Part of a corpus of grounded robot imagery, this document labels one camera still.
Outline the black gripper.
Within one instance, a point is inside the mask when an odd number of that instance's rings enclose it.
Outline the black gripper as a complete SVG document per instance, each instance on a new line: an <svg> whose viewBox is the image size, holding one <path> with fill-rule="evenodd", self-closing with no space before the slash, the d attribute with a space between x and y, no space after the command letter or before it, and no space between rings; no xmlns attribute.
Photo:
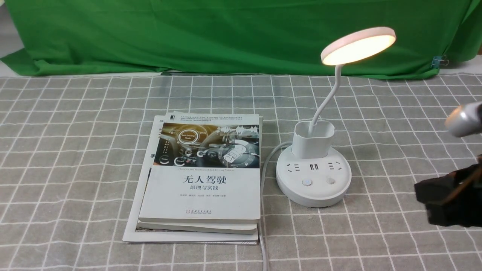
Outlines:
<svg viewBox="0 0 482 271"><path fill-rule="evenodd" d="M482 226L482 160L444 176L414 185L415 198L423 204L431 225Z"/></svg>

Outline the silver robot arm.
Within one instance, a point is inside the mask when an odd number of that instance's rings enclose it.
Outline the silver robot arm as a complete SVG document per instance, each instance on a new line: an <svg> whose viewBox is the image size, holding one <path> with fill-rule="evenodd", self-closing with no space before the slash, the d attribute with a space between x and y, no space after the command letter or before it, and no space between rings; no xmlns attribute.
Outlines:
<svg viewBox="0 0 482 271"><path fill-rule="evenodd" d="M445 126L454 137L480 134L482 105L473 102L456 108ZM444 176L422 180L414 185L416 200L425 206L431 225L449 227L482 226L482 161Z"/></svg>

